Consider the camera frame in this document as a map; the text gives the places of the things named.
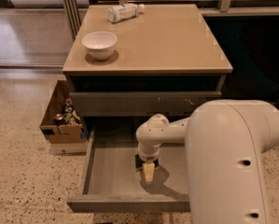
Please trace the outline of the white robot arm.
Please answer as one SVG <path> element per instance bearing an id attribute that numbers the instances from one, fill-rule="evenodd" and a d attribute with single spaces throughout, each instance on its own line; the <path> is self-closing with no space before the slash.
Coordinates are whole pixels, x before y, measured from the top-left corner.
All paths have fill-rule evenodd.
<path id="1" fill-rule="evenodd" d="M 163 143 L 185 145 L 192 224 L 271 224 L 261 154 L 279 143 L 279 110 L 259 100 L 214 100 L 190 117 L 151 117 L 136 131 L 146 181 Z"/>

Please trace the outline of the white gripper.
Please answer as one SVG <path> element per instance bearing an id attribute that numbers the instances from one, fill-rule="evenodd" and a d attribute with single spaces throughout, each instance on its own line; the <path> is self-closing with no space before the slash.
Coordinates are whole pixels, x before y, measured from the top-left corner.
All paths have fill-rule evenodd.
<path id="1" fill-rule="evenodd" d="M 140 143 L 138 145 L 138 155 L 143 164 L 143 172 L 147 184 L 153 182 L 155 161 L 160 154 L 160 144 Z"/>

